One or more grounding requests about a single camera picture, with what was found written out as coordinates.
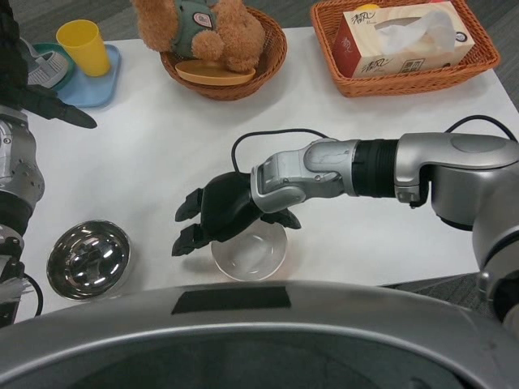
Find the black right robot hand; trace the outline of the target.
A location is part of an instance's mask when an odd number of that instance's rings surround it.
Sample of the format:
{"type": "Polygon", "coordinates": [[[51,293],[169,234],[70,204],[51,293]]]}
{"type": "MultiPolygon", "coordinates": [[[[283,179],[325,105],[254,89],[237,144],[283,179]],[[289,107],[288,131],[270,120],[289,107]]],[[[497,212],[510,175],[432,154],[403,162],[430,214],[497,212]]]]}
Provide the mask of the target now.
{"type": "Polygon", "coordinates": [[[211,242],[226,242],[257,220],[288,229],[301,228],[298,218],[288,209],[268,214],[255,205],[249,173],[224,173],[191,192],[176,211],[175,220],[195,216],[200,216],[200,222],[181,231],[173,244],[174,257],[190,254],[211,242]]]}

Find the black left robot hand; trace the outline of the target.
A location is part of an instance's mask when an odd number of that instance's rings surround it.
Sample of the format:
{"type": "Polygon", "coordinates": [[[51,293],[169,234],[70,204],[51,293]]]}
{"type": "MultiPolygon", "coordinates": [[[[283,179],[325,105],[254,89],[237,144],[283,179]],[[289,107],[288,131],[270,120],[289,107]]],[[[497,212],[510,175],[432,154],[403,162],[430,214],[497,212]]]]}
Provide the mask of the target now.
{"type": "Polygon", "coordinates": [[[17,46],[19,25],[8,1],[1,2],[1,104],[25,109],[45,119],[58,119],[87,129],[96,121],[75,106],[63,103],[57,94],[28,84],[28,64],[17,46]]]}

